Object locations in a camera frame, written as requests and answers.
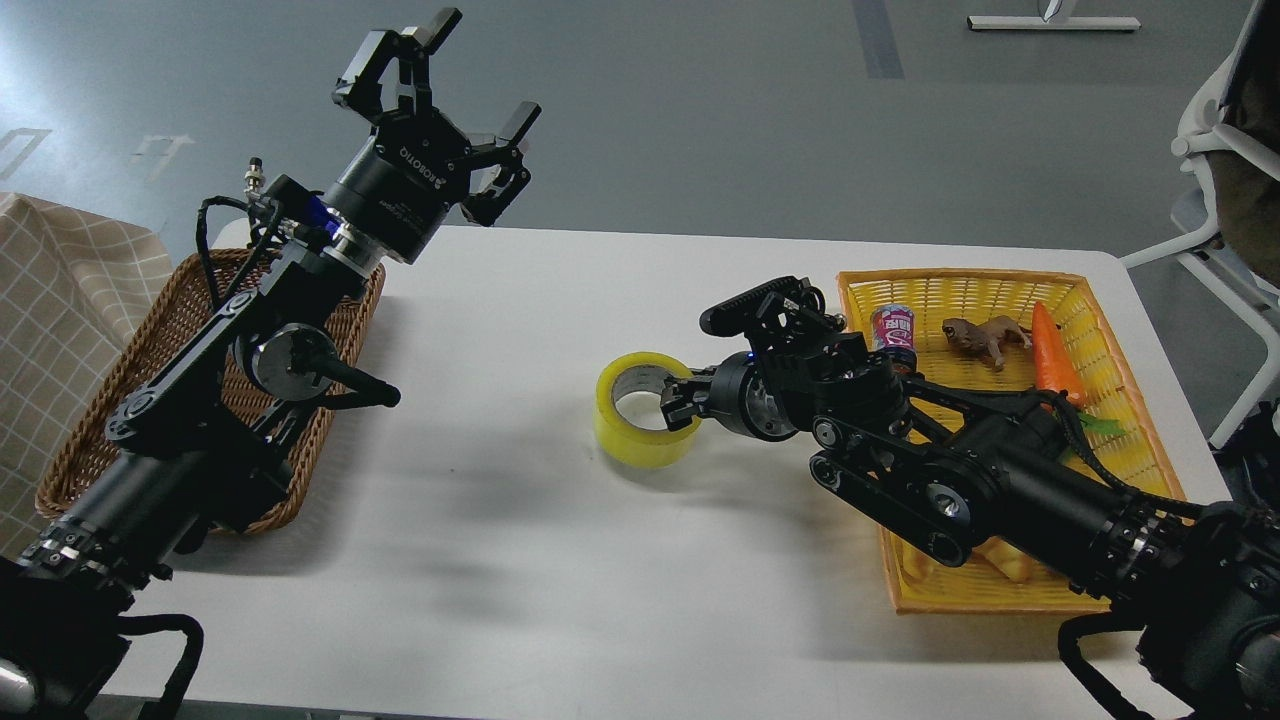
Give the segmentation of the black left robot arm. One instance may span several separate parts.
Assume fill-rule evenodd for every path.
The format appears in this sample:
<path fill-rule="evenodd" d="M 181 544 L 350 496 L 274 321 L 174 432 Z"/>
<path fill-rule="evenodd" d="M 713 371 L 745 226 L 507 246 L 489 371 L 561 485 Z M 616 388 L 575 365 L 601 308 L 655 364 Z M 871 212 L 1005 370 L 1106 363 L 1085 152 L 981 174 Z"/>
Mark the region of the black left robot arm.
<path fill-rule="evenodd" d="M 210 319 L 104 424 L 114 464 L 17 561 L 3 562 L 3 716 L 82 719 L 134 635 L 186 644 L 146 719 L 177 715 L 204 629 L 184 614 L 129 615 L 166 559 L 212 528 L 246 530 L 283 501 L 291 448 L 323 409 L 396 406 L 401 392 L 340 359 L 325 322 L 380 261 L 411 264 L 451 209 L 492 225 L 530 181 L 521 141 L 540 115 L 521 102 L 498 135 L 472 137 L 434 102 L 430 61 L 461 22 L 374 29 L 332 101 L 367 141 L 326 191 L 271 183 L 252 158 L 244 197 L 214 196 L 196 242 Z"/>

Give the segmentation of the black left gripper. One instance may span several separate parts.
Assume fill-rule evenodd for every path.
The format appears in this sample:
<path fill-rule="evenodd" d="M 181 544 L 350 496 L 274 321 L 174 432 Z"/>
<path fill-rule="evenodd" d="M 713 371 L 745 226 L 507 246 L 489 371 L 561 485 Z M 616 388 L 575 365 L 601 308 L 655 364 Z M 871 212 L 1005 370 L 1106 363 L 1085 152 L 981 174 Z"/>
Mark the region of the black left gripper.
<path fill-rule="evenodd" d="M 374 127 L 323 201 L 404 264 L 419 259 L 456 204 L 468 222 L 490 227 L 531 181 L 520 143 L 541 115 L 538 102 L 521 102 L 480 145 L 433 110 L 430 59 L 462 18 L 443 8 L 426 26 L 370 31 L 332 91 L 337 106 Z M 381 82 L 390 67 L 396 104 L 387 106 Z M 470 191 L 472 173 L 486 169 L 497 174 Z"/>

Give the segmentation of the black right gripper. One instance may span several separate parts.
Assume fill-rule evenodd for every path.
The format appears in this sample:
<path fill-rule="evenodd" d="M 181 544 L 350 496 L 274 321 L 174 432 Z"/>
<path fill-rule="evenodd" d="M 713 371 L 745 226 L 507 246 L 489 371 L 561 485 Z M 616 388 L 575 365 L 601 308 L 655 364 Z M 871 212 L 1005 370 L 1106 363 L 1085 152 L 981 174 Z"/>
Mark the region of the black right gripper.
<path fill-rule="evenodd" d="M 659 392 L 660 415 L 668 432 L 712 419 L 726 430 L 765 442 L 782 442 L 799 433 L 777 398 L 765 387 L 753 352 L 730 355 L 700 375 L 668 375 Z"/>

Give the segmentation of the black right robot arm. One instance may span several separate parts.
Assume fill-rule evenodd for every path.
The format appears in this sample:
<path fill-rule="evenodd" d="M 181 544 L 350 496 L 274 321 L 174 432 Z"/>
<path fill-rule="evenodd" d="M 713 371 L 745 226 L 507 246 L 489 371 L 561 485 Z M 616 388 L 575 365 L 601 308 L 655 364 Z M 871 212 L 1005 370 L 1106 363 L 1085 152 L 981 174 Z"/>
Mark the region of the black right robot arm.
<path fill-rule="evenodd" d="M 777 442 L 813 434 L 815 482 L 948 568 L 1000 538 L 1105 598 L 1059 628 L 1059 657 L 1115 719 L 1144 712 L 1080 641 L 1139 634 L 1152 682 L 1194 719 L 1277 716 L 1277 515 L 1189 503 L 1120 480 L 1064 393 L 954 389 L 872 350 L 823 293 L 783 275 L 709 307 L 701 331 L 750 348 L 660 389 L 669 430 L 712 418 Z"/>

